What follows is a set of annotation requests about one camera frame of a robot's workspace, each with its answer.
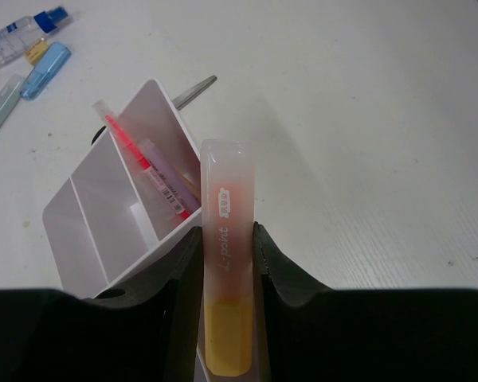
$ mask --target blue bottle cap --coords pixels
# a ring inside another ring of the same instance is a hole
[[[48,12],[40,12],[38,15],[34,16],[33,19],[44,33],[50,33],[57,27],[57,24],[60,24],[60,22],[65,20],[68,16],[69,15],[65,8],[63,6],[58,6]]]
[[[22,98],[28,101],[37,98],[70,57],[71,51],[65,45],[53,42],[26,78]]]

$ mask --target blue highlighter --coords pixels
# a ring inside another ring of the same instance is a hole
[[[67,46],[53,42],[25,80],[22,98],[27,101],[36,99],[70,57],[71,51]]]

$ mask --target scissors blade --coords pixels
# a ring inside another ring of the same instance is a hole
[[[201,95],[210,85],[216,82],[217,77],[211,76],[201,83],[194,85],[190,90],[186,90],[178,97],[175,97],[172,102],[177,110],[182,110],[188,103],[193,101]]]

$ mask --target red pen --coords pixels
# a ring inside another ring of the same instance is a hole
[[[152,185],[161,193],[163,199],[167,201],[168,205],[172,210],[181,216],[183,219],[190,217],[190,214],[184,209],[181,202],[175,197],[175,195],[170,191],[165,182],[161,177],[156,173],[152,164],[143,156],[142,152],[139,150],[137,145],[133,140],[127,135],[123,128],[117,123],[115,116],[112,111],[108,108],[106,103],[102,100],[94,103],[92,105],[94,110],[97,112],[99,117],[106,124],[108,129],[112,131],[114,136],[127,147],[127,149],[133,154],[136,161],[142,166],[143,173],[147,176]]]

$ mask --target yellow object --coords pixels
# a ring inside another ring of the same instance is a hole
[[[33,66],[45,55],[49,45],[44,40],[39,40],[32,47],[26,51],[25,58]]]
[[[252,364],[253,301],[204,304],[206,365],[216,376],[240,376]]]

